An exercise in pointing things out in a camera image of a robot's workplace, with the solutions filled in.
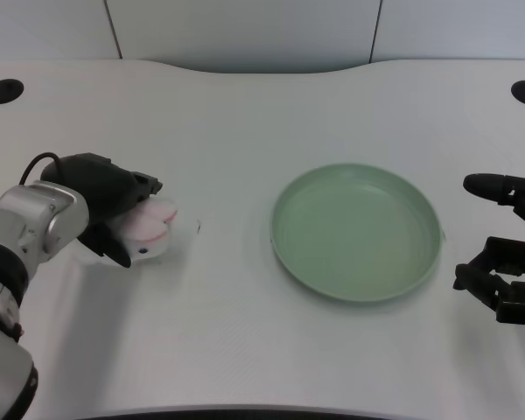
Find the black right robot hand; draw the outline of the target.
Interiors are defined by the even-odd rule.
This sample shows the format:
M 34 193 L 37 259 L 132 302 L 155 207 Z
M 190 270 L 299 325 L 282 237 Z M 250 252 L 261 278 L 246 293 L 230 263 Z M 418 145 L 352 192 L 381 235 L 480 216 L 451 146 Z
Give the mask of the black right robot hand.
M 477 173 L 465 177 L 470 194 L 513 208 L 525 221 L 525 178 Z M 525 326 L 525 241 L 489 237 L 482 251 L 455 268 L 453 289 L 468 291 L 503 324 Z

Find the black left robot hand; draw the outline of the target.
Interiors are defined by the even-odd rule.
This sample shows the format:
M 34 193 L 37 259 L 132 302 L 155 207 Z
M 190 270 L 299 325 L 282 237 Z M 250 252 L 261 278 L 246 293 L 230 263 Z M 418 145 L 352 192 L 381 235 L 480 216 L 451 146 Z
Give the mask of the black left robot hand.
M 130 252 L 108 223 L 157 194 L 163 187 L 157 178 L 124 170 L 106 157 L 82 153 L 49 164 L 40 179 L 70 188 L 86 201 L 89 222 L 78 236 L 83 246 L 124 268 L 131 266 Z

